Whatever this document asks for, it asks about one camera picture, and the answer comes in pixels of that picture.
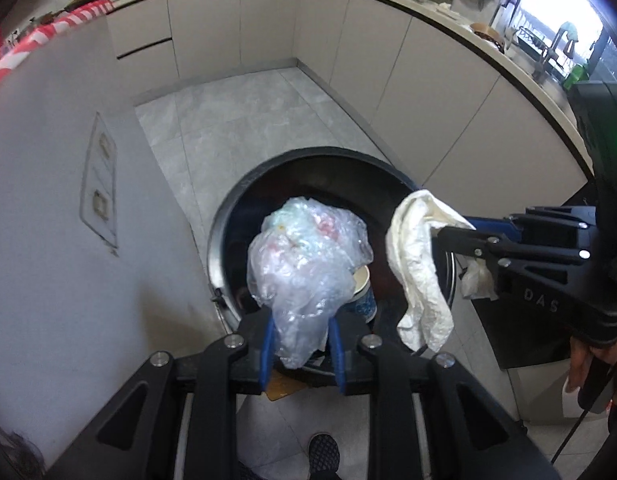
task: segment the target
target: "trash can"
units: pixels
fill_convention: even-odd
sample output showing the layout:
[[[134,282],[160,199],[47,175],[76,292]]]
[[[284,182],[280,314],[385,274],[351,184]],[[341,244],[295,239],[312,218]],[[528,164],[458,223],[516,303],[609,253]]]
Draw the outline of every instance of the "trash can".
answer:
[[[410,178],[386,162],[333,147],[293,150],[250,171],[224,199],[208,240],[210,288],[226,330],[236,330],[245,314],[259,308],[246,285],[248,247],[264,218],[295,196],[349,209],[366,222],[375,254],[369,266],[370,281],[380,317],[386,300],[403,298],[402,286],[388,266],[386,232],[397,206],[417,189]],[[455,292],[455,261],[435,246],[434,259],[439,285],[450,304]],[[312,386],[335,384],[328,351],[317,351],[301,370],[280,371]]]

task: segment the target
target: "red and white striped cloth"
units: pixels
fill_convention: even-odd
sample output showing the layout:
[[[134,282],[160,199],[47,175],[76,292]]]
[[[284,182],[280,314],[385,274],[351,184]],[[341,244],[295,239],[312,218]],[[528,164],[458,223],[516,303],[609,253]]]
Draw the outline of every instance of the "red and white striped cloth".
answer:
[[[0,81],[17,68],[34,50],[48,43],[55,35],[82,25],[111,12],[110,0],[97,0],[58,18],[53,23],[41,25],[0,59]]]

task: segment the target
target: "white cloth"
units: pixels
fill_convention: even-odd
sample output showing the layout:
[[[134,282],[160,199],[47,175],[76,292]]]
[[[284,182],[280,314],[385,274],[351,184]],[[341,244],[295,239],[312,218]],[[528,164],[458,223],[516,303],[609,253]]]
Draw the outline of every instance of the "white cloth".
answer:
[[[408,301],[397,332],[414,351],[426,343],[438,352],[453,330],[453,317],[437,282],[431,242],[432,232],[447,225],[474,229],[463,216],[422,189],[402,201],[386,234],[388,264]],[[463,288],[465,296],[475,290],[486,290],[490,297],[496,298],[493,277],[483,260],[472,260],[464,280],[467,276],[471,286]]]

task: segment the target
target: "wall socket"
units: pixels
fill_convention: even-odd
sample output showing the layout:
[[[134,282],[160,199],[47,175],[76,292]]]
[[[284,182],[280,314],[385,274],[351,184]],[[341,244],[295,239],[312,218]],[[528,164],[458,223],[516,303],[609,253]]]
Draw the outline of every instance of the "wall socket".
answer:
[[[117,248],[115,173],[117,146],[101,115],[95,115],[86,153],[79,216],[110,246]]]

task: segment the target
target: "screw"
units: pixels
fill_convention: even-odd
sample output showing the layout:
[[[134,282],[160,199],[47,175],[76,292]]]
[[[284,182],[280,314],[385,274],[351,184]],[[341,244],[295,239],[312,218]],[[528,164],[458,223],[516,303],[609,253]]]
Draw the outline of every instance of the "screw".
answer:
[[[157,368],[168,364],[169,360],[168,354],[166,352],[162,352],[161,350],[159,352],[155,352],[150,357],[150,363]]]
[[[455,364],[455,356],[448,352],[442,352],[435,356],[435,362],[442,368],[450,368]]]
[[[239,334],[228,334],[224,337],[226,348],[240,348],[244,344],[244,338]]]
[[[372,350],[382,346],[382,338],[377,334],[367,334],[361,338],[361,343]]]

